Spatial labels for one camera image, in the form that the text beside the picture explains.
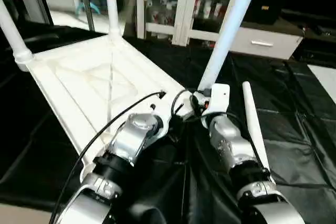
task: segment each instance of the cabinet drawer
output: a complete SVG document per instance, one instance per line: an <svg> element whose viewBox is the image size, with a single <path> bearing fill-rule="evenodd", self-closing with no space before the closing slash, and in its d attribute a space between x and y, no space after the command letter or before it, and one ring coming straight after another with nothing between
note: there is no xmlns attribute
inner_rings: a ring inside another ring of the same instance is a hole
<svg viewBox="0 0 336 224"><path fill-rule="evenodd" d="M231 51L279 59L289 59L302 37L241 27Z"/></svg>

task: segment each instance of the drawer handle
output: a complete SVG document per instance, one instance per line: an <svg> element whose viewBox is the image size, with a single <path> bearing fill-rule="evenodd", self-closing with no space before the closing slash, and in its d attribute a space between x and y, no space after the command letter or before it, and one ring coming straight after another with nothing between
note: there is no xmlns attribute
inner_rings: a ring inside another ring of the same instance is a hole
<svg viewBox="0 0 336 224"><path fill-rule="evenodd" d="M259 45L259 46L263 46L263 47L272 47L273 46L273 43L267 43L267 42L256 41L256 40L251 40L251 44Z"/></svg>

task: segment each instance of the white pole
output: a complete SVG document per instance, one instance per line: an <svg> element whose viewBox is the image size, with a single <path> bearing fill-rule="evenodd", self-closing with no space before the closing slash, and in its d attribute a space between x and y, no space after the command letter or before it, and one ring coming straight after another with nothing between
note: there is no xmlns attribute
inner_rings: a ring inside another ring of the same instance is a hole
<svg viewBox="0 0 336 224"><path fill-rule="evenodd" d="M121 35L118 22L117 0L107 0L110 21L110 34Z"/></svg>
<svg viewBox="0 0 336 224"><path fill-rule="evenodd" d="M28 72L26 64L33 59L33 54L26 47L3 0L0 0L0 27L13 50L13 56L19 69Z"/></svg>
<svg viewBox="0 0 336 224"><path fill-rule="evenodd" d="M264 167L269 169L268 158L264 145L263 135L261 133L256 105L254 103L251 85L248 81L243 82L243 94L246 111L247 128L252 141L257 149L258 155Z"/></svg>
<svg viewBox="0 0 336 224"><path fill-rule="evenodd" d="M229 13L228 19L224 24L223 32L220 34L214 51L210 57L208 65L203 73L199 90L210 89L216 82L217 76L222 68L231 44L235 39L236 33L243 21L248 5L251 0L235 0L235 5Z"/></svg>

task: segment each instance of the white bracket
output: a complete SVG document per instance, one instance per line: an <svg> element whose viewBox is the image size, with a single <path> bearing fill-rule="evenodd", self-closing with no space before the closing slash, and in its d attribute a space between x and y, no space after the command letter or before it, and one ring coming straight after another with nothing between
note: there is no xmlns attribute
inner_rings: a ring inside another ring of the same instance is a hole
<svg viewBox="0 0 336 224"><path fill-rule="evenodd" d="M211 99L209 101L208 108L202 113L202 116L216 113L216 112L226 112L229 107L230 101L230 86L227 84L215 83L211 87ZM201 119L202 124L205 128L206 125L205 118Z"/></svg>

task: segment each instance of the black cable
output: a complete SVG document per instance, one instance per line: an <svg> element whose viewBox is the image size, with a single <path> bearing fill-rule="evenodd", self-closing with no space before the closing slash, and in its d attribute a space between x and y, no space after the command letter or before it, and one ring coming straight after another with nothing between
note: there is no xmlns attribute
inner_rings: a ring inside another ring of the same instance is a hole
<svg viewBox="0 0 336 224"><path fill-rule="evenodd" d="M57 210L59 208L60 202L62 200L62 196L71 180L71 177L73 176L73 174L75 173L75 169L77 167L77 165L81 162L82 158L84 157L86 151L90 148L90 146L95 142L95 140L112 124L114 123L119 117L121 117L122 115L124 115L126 112L128 112L130 109L132 109L133 107L135 107L136 105L138 105L140 102L146 100L149 97L152 97L154 95L159 94L160 97L162 97L163 95L165 95L164 91L161 92L155 92L155 93L151 93L149 95L146 95L145 97L141 98L139 101L137 101L136 103L132 104L131 106L129 106L127 109L125 109L124 111L120 112L117 116L115 116L110 122L108 122L91 140L90 142L85 146L85 148L82 150L82 152L79 154L75 164L72 167L72 170L67 178L67 180L65 181L63 188L61 190L61 193L57 199L57 202L55 204L55 207L53 209L53 212L51 214L50 220L49 220L49 224L54 224L55 221L55 217L57 214Z"/></svg>
<svg viewBox="0 0 336 224"><path fill-rule="evenodd" d="M236 119L238 121L238 123L240 124L240 126L243 128L245 134L247 134L247 138L248 138L247 140L250 142L250 144L252 146L252 149L253 149L253 151L255 153L255 156L256 156L256 159L257 159L259 165L261 166L262 169L265 168L264 165L263 165L263 163L261 162L261 159L260 159L259 154L257 152L257 148L254 145L254 142L252 140L250 132L248 131L248 128L245 126L245 123L236 114L233 114L231 112L212 112L212 113L209 113L209 114L206 114L206 115L198 116L196 118L185 120L184 123L195 122L195 121L198 121L198 120L200 120L202 118L205 118L205 117L207 117L209 115L212 115L212 116L213 115L229 115L229 116L233 117L234 119Z"/></svg>
<svg viewBox="0 0 336 224"><path fill-rule="evenodd" d="M196 92L197 89L183 89L183 90L181 90L179 93L177 93L177 95L175 96L175 98L174 98L174 100L173 100L172 107L171 107L171 109L170 109L170 113L171 113L171 116L172 116L172 117L175 115L175 113L174 113L175 103L177 102L177 100L178 100L178 98L180 97L180 95L181 95L182 93L184 93L184 92L187 92L187 91L189 91L189 92L192 93L192 92Z"/></svg>

